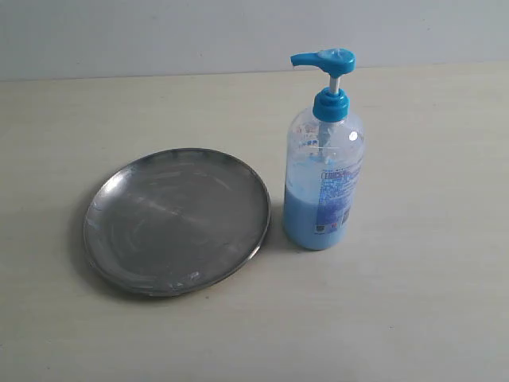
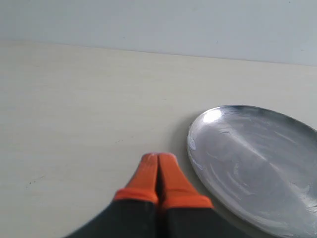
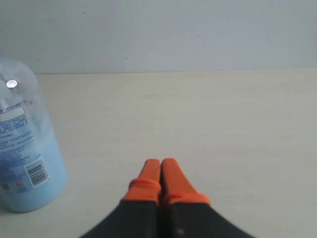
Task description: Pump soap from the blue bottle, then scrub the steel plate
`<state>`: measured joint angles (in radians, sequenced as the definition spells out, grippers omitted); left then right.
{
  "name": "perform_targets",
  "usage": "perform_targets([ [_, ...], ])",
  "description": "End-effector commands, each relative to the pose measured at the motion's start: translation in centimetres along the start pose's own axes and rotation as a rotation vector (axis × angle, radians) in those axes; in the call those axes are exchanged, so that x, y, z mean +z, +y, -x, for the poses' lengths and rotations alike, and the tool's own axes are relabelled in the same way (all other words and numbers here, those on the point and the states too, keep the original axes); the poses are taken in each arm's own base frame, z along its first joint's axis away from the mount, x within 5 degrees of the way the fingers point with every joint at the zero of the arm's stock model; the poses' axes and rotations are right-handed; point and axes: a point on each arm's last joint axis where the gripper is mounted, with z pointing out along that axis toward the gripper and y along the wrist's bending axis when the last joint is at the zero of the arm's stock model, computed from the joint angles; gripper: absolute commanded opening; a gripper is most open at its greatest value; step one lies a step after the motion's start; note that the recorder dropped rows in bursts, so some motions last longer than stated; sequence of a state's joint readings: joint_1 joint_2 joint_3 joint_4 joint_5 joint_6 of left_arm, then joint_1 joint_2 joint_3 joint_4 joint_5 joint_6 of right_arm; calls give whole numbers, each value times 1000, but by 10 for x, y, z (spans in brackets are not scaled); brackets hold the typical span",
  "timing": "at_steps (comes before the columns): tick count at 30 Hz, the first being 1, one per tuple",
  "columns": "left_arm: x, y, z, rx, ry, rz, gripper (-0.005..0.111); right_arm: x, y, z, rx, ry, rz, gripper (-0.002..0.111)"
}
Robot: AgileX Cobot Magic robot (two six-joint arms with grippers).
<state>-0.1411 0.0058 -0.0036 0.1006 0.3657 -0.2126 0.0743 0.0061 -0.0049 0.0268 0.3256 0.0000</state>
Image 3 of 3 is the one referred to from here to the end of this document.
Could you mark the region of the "right gripper orange-tipped left finger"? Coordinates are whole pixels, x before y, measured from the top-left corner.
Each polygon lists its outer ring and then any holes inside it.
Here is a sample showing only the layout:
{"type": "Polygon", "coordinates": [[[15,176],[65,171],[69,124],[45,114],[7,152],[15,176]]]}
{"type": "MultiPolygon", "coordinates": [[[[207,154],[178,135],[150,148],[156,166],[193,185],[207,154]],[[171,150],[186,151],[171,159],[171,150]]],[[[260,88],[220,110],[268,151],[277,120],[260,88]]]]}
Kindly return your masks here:
{"type": "Polygon", "coordinates": [[[156,238],[160,161],[148,159],[117,207],[84,238],[156,238]]]}

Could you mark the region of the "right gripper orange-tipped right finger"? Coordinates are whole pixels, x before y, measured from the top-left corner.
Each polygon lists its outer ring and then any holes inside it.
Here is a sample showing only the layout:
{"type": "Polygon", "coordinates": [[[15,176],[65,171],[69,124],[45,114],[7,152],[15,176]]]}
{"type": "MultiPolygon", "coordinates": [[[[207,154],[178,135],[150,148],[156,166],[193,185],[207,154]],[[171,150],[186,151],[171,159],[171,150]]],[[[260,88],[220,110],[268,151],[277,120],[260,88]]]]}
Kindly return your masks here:
{"type": "Polygon", "coordinates": [[[173,238],[252,238],[215,211],[210,199],[199,193],[174,158],[161,163],[162,204],[168,210],[173,238]]]}

